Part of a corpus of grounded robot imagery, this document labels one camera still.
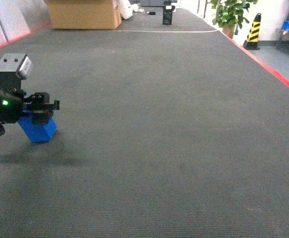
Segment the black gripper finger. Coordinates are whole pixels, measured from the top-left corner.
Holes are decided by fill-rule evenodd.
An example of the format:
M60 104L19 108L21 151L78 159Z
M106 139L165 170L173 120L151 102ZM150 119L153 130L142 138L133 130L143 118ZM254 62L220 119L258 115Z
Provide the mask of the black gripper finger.
M59 100L54 100L54 103L50 104L49 93L36 92L24 99L22 116L32 116L34 125L45 125L53 117L54 111L59 109Z

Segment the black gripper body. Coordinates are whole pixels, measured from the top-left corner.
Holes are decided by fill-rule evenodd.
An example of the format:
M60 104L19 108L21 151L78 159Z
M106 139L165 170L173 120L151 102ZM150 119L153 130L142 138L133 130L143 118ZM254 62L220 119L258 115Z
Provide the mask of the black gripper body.
M0 123L16 123L22 116L26 92L0 89Z

